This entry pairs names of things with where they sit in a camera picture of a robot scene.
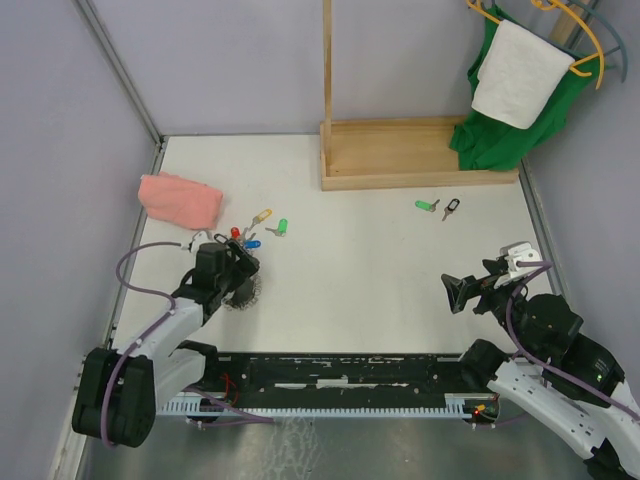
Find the metal keyring plate with keys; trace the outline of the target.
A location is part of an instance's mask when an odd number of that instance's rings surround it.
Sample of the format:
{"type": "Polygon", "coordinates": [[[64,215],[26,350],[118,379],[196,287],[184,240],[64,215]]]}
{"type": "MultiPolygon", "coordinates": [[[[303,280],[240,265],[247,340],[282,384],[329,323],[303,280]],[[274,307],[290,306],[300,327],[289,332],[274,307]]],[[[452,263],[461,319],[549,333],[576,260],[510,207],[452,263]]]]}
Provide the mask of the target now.
{"type": "Polygon", "coordinates": [[[245,238],[237,227],[231,229],[225,243],[234,248],[237,272],[233,280],[234,289],[223,297],[223,305],[227,310],[246,310],[257,301],[260,293],[260,262],[246,246],[245,238]]]}

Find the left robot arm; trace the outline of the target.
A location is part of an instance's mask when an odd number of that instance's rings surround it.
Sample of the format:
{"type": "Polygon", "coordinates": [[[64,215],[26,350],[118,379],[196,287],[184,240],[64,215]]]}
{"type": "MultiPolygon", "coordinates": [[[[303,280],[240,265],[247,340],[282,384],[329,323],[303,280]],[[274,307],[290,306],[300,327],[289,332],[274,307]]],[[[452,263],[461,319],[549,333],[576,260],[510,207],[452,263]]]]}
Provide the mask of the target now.
{"type": "Polygon", "coordinates": [[[190,341],[227,300],[254,295],[259,260],[233,239],[195,248],[193,267],[172,293],[160,292],[163,313],[122,348],[89,352],[72,411],[72,430],[108,447],[140,446],[157,412],[183,390],[209,390],[221,378],[211,345],[190,341]]]}

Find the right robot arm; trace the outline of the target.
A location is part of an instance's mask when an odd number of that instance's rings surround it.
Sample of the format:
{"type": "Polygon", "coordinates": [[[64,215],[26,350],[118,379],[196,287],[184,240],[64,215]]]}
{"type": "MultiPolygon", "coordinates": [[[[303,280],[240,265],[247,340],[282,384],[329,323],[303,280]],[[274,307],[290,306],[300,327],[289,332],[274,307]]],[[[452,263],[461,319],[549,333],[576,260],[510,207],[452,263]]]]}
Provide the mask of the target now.
{"type": "Polygon", "coordinates": [[[561,438],[594,479],[639,476],[639,406],[614,355],[582,334],[582,318],[561,295],[527,297],[543,260],[503,255],[483,263],[487,276],[441,277],[449,307],[492,314],[516,347],[507,354],[476,340],[461,356],[460,382],[509,399],[561,438]]]}

